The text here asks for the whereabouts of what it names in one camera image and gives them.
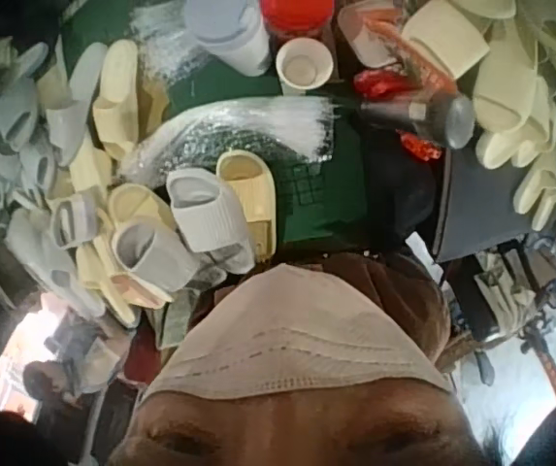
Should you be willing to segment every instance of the plastic bottle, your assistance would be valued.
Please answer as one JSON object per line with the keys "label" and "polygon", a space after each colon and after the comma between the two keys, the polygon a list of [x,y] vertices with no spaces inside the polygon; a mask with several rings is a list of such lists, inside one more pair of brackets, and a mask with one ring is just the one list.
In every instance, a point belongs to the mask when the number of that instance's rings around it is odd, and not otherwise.
{"label": "plastic bottle", "polygon": [[284,43],[296,37],[320,39],[334,15],[334,0],[260,0],[269,32]]}

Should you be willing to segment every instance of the face mask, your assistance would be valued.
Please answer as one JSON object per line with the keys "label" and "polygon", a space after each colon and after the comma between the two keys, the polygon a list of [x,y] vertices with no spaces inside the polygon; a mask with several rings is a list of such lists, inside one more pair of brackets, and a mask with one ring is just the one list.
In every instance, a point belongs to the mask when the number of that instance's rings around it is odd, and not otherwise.
{"label": "face mask", "polygon": [[280,265],[189,332],[147,391],[213,400],[407,378],[449,391],[413,340],[337,277]]}

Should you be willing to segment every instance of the black hair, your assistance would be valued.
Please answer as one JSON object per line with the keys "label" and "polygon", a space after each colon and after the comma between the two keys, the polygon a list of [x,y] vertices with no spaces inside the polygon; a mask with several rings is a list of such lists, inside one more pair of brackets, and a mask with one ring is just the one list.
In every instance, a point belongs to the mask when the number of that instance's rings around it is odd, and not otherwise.
{"label": "black hair", "polygon": [[53,381],[38,368],[38,362],[30,362],[23,369],[23,386],[27,394],[38,401],[46,401],[55,397]]}

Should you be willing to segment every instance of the white cup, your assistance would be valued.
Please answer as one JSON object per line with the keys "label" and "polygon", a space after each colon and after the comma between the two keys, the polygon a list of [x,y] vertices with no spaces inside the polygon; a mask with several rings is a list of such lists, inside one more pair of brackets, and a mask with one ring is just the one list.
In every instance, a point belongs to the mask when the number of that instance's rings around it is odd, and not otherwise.
{"label": "white cup", "polygon": [[321,42],[302,37],[282,46],[276,58],[284,95],[303,95],[327,83],[334,71],[332,53]]}

